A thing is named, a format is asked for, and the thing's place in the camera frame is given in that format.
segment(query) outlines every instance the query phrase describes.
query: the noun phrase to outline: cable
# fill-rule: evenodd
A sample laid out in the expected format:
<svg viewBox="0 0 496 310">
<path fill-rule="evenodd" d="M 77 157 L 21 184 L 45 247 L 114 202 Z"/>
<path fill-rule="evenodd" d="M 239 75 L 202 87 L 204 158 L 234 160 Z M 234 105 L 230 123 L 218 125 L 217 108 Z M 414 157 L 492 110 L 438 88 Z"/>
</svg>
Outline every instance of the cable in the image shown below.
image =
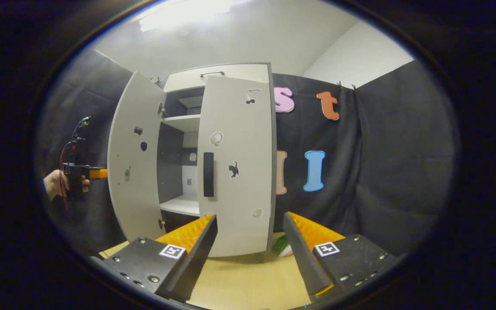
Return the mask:
<svg viewBox="0 0 496 310">
<path fill-rule="evenodd" d="M 68 211 L 68 202 L 66 200 L 66 188 L 65 186 L 63 186 L 63 181 L 62 181 L 62 164 L 63 164 L 63 161 L 64 161 L 64 155 L 65 155 L 65 150 L 66 148 L 70 145 L 71 143 L 68 142 L 65 147 L 62 148 L 62 151 L 61 151 L 61 159 L 59 161 L 59 182 L 60 182 L 60 185 L 61 185 L 61 193 L 62 193 L 62 199 L 63 201 L 65 202 L 65 208 L 66 210 Z"/>
<path fill-rule="evenodd" d="M 78 130 L 78 128 L 85 126 L 84 125 L 85 122 L 89 121 L 90 119 L 91 119 L 91 116 L 87 116 L 85 118 L 82 118 L 81 121 L 79 121 L 79 123 L 76 124 L 74 131 L 72 132 L 72 137 L 70 138 L 70 140 L 74 140 L 74 135 L 76 134 L 76 131 Z"/>
</svg>

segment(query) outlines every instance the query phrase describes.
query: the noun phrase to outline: white shelf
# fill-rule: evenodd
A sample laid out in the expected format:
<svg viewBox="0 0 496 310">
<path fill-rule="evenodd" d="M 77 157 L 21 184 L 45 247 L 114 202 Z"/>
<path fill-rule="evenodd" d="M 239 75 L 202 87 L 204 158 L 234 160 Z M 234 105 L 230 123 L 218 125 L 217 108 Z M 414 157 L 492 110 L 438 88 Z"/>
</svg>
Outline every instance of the white shelf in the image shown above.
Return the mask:
<svg viewBox="0 0 496 310">
<path fill-rule="evenodd" d="M 183 132 L 198 131 L 200 114 L 162 118 L 162 122 Z"/>
<path fill-rule="evenodd" d="M 183 195 L 160 204 L 160 210 L 191 216 L 200 216 L 198 200 Z"/>
</svg>

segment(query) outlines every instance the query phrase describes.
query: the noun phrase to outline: white cabinet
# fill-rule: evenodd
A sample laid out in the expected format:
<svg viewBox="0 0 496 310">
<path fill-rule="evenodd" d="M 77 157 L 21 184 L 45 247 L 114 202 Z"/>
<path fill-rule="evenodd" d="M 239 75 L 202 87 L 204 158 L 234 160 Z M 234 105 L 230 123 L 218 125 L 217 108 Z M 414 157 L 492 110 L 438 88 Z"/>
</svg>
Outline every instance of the white cabinet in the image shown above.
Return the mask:
<svg viewBox="0 0 496 310">
<path fill-rule="evenodd" d="M 134 73 L 116 109 L 108 142 L 108 184 L 128 240 L 163 234 L 161 208 L 190 216 L 216 214 L 218 234 L 210 257 L 269 249 L 277 173 L 270 77 L 266 63 L 213 65 L 171 74 L 162 91 Z M 183 174 L 183 188 L 167 198 L 163 188 L 171 182 L 158 183 L 156 173 L 157 156 L 164 171 L 168 171 L 164 157 L 170 156 L 156 148 L 160 124 L 183 132 L 181 143 L 187 154 L 181 156 L 193 161 L 183 169 L 174 163 L 174 171 Z M 143 128 L 141 135 L 134 133 L 135 126 Z M 148 143 L 145 151 L 141 142 Z M 204 178 L 205 153 L 213 155 L 212 180 Z M 205 195 L 210 185 L 212 197 Z M 159 186 L 164 197 L 161 204 Z"/>
<path fill-rule="evenodd" d="M 269 83 L 268 67 L 265 63 L 239 63 L 233 65 L 212 65 L 211 67 L 180 71 L 170 74 L 164 86 L 164 92 L 171 93 L 178 90 L 204 87 L 208 78 L 212 76 L 242 78 L 261 83 Z"/>
</svg>

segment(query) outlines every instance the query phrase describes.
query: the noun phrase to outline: cabinet door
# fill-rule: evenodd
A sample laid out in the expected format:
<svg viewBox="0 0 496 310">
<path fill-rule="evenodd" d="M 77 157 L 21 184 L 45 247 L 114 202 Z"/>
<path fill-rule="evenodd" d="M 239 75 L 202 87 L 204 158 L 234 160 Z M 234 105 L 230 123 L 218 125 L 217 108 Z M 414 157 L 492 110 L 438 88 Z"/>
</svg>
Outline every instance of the cabinet door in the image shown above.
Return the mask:
<svg viewBox="0 0 496 310">
<path fill-rule="evenodd" d="M 108 187 L 128 241 L 165 233 L 158 200 L 157 147 L 165 93 L 135 72 L 118 102 L 108 138 Z M 142 129 L 141 134 L 135 129 Z"/>
<path fill-rule="evenodd" d="M 273 224 L 272 192 L 276 181 L 274 102 L 270 85 L 208 77 L 201 109 L 199 209 L 201 216 L 209 212 L 216 214 L 218 222 L 209 256 L 265 251 Z M 213 163 L 204 162 L 204 153 L 213 153 Z M 205 175 L 209 171 L 213 172 L 213 181 Z M 213 196 L 208 197 L 212 184 Z"/>
</svg>

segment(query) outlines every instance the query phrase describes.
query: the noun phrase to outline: metal handle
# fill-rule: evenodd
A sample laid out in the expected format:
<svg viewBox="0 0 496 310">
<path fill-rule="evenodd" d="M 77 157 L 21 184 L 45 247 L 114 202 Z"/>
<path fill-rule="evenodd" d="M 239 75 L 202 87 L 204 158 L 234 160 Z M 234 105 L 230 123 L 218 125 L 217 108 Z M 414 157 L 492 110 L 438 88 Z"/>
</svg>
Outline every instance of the metal handle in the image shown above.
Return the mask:
<svg viewBox="0 0 496 310">
<path fill-rule="evenodd" d="M 204 197 L 213 197 L 213 153 L 204 153 L 203 163 Z"/>
<path fill-rule="evenodd" d="M 206 75 L 206 74 L 212 74 L 212 73 L 221 73 L 222 76 L 225 75 L 225 72 L 223 72 L 223 71 L 215 71 L 215 72 L 202 73 L 200 75 L 200 77 L 204 77 L 204 75 Z"/>
</svg>

